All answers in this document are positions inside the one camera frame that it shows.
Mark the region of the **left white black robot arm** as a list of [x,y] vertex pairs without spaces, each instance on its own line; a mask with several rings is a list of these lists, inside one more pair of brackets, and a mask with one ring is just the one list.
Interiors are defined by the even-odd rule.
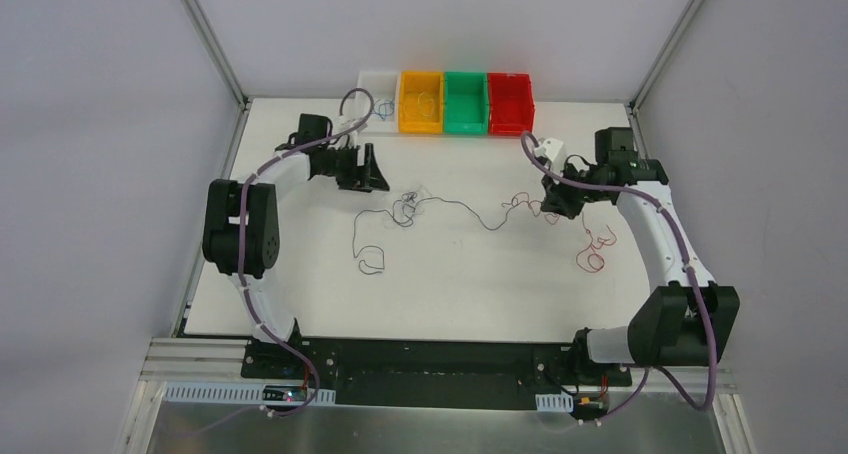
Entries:
[[281,290],[274,272],[281,250],[279,202],[315,177],[333,179],[340,190],[389,191],[374,144],[359,140],[366,124],[365,118],[333,122],[303,114],[297,130],[246,178],[217,179],[208,187],[203,257],[237,290],[250,334],[271,345],[266,363],[281,378],[293,378],[304,367],[312,375],[318,370],[292,343],[298,321],[276,297]]

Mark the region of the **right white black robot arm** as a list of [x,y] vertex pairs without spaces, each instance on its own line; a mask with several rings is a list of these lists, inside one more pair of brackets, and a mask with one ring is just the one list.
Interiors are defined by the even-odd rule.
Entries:
[[672,200],[661,162],[637,152],[629,128],[595,134],[595,160],[571,164],[563,142],[532,141],[529,157],[543,174],[541,209],[568,219],[585,205],[609,202],[626,221],[644,264],[650,294],[623,327],[583,329],[567,358],[569,374],[595,382],[608,365],[707,368],[715,377],[740,308],[737,291],[703,266]]

